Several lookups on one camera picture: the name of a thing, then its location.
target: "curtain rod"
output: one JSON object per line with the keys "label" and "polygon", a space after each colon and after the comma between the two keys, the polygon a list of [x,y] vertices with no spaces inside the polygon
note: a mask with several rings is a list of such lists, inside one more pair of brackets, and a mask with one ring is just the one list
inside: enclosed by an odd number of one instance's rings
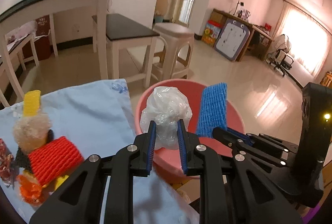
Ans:
{"label": "curtain rod", "polygon": [[298,7],[297,5],[291,3],[291,2],[289,2],[287,0],[283,0],[283,1],[286,2],[286,3],[291,4],[292,6],[296,7],[299,10],[301,10],[303,13],[309,15],[311,18],[313,18],[320,26],[322,26],[332,36],[331,31],[328,28],[326,28],[319,20],[317,20],[311,13],[309,13],[307,11],[304,11],[303,9],[301,9],[300,7]]}

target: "blue cloth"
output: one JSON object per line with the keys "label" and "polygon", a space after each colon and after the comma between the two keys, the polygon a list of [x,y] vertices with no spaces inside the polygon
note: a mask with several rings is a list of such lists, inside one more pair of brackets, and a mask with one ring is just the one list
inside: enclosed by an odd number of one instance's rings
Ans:
{"label": "blue cloth", "polygon": [[[41,105],[51,119],[55,138],[66,136],[85,159],[92,154],[114,155],[135,139],[134,118],[124,79],[61,89],[43,95]],[[13,154],[18,146],[12,129],[18,120],[15,115],[22,112],[22,106],[23,103],[18,103],[0,111],[1,138]],[[7,188],[0,180],[0,186],[16,211],[29,222],[34,209],[20,200],[17,185]],[[133,209],[135,224],[199,222],[199,215],[154,171],[147,178],[134,178]]]}
{"label": "blue cloth", "polygon": [[226,106],[226,83],[211,85],[203,90],[196,129],[199,137],[212,138],[212,131],[216,127],[227,130]]}

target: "curtain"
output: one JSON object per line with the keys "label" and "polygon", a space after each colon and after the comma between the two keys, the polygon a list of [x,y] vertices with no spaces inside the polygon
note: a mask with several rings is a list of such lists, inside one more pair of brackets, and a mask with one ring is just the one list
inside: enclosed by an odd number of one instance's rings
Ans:
{"label": "curtain", "polygon": [[289,54],[313,76],[322,69],[331,46],[331,34],[314,18],[297,7],[284,2],[273,36],[289,37]]}

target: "orange plastic wrapper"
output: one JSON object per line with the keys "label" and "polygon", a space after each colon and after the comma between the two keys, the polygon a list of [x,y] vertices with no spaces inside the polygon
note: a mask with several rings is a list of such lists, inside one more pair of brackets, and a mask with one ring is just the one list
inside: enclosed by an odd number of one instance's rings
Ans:
{"label": "orange plastic wrapper", "polygon": [[16,179],[21,184],[20,194],[23,201],[33,206],[39,206],[45,201],[45,197],[42,194],[42,187],[40,185],[29,181],[23,175],[18,175]]}

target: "tiled floor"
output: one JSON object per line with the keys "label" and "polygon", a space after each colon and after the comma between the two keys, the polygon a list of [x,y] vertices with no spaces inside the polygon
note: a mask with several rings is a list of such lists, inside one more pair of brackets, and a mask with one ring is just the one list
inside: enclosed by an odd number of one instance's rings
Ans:
{"label": "tiled floor", "polygon": [[[144,47],[121,50],[120,77],[137,74],[144,54]],[[110,76],[111,61],[108,65]],[[39,89],[42,94],[92,82],[100,76],[98,56],[93,53],[92,45],[60,51],[59,58],[52,56],[41,61],[38,69],[31,63],[27,69],[20,78],[23,90]],[[188,78],[206,85],[226,82],[228,100],[241,114],[246,132],[265,133],[293,143],[299,142],[301,90],[291,79],[282,78],[265,62],[251,56],[245,56],[241,62],[230,62],[203,42],[195,41]],[[135,110],[144,92],[143,82],[132,82],[128,88]],[[188,193],[192,200],[197,196],[199,186],[192,183],[189,188],[193,189],[193,194]]]}

